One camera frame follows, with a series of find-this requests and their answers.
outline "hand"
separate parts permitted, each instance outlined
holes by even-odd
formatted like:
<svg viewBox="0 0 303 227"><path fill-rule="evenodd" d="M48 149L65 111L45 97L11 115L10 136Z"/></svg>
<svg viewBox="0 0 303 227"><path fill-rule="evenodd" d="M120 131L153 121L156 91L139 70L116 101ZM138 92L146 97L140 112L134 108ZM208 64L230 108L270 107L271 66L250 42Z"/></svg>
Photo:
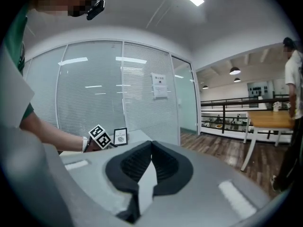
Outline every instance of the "hand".
<svg viewBox="0 0 303 227"><path fill-rule="evenodd" d="M85 152L92 152L92 151L99 151L101 150L101 147L99 145L97 145L97 143L92 140L92 138L90 137L88 140L88 147L86 148Z"/></svg>
<svg viewBox="0 0 303 227"><path fill-rule="evenodd" d="M289 109L289 116L290 116L291 119L293 119L293 117L294 117L294 108L293 107L291 107Z"/></svg>

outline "wrist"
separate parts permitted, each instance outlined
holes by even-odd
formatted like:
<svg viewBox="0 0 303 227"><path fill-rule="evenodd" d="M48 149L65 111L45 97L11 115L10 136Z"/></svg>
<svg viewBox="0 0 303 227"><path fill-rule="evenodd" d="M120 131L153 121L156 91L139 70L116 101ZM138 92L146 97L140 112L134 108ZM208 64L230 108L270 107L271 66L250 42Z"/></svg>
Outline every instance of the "wrist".
<svg viewBox="0 0 303 227"><path fill-rule="evenodd" d="M88 139L85 136L83 136L82 152L86 151L87 146L88 146Z"/></svg>

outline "wooden table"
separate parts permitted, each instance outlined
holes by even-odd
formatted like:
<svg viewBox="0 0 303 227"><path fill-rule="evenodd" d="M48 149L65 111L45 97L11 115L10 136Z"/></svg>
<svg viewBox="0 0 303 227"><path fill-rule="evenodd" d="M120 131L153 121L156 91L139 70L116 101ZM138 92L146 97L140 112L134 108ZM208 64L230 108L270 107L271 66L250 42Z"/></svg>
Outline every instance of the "wooden table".
<svg viewBox="0 0 303 227"><path fill-rule="evenodd" d="M241 171L244 171L250 160L252 151L256 144L258 131L260 130L278 131L278 138L275 143L275 146L278 146L281 132L288 131L292 129L294 126L293 121L291 121L289 117L288 111L279 111L279 112L250 111L247 113L248 113L248 117L247 117L245 138L243 143L246 143L250 122L254 126L254 133L251 139L250 148L242 165Z"/></svg>

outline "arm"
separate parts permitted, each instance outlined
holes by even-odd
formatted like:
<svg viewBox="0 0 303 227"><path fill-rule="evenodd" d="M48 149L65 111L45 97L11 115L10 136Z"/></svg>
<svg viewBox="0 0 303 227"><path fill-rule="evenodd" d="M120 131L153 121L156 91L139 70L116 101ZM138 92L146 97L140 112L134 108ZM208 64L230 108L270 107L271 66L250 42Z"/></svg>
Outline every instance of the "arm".
<svg viewBox="0 0 303 227"><path fill-rule="evenodd" d="M60 151L82 151L83 137L68 134L41 120L32 112L22 120L20 128L35 134L43 143L54 145Z"/></svg>
<svg viewBox="0 0 303 227"><path fill-rule="evenodd" d="M291 61L288 61L285 65L285 84L289 87L289 102L290 102L290 109L289 115L291 118L294 117L295 113L295 81L294 81L294 72L293 67L291 65Z"/></svg>
<svg viewBox="0 0 303 227"><path fill-rule="evenodd" d="M293 118L295 113L295 101L296 101L295 85L289 83L288 86L289 86L289 102L290 102L289 115L291 118Z"/></svg>

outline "white tape strip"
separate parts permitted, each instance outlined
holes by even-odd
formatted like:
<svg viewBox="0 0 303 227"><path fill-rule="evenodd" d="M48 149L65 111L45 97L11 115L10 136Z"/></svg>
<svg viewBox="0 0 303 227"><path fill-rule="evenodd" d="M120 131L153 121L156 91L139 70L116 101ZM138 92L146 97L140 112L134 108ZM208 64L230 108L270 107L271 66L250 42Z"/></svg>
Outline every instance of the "white tape strip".
<svg viewBox="0 0 303 227"><path fill-rule="evenodd" d="M219 189L227 199L232 209L244 220L257 212L257 209L241 194L241 192L230 182L220 183Z"/></svg>
<svg viewBox="0 0 303 227"><path fill-rule="evenodd" d="M66 170L70 171L72 169L80 168L80 167L86 166L88 164L89 164L89 162L87 160L83 160L83 161L78 161L75 163L66 164L65 168L66 168Z"/></svg>

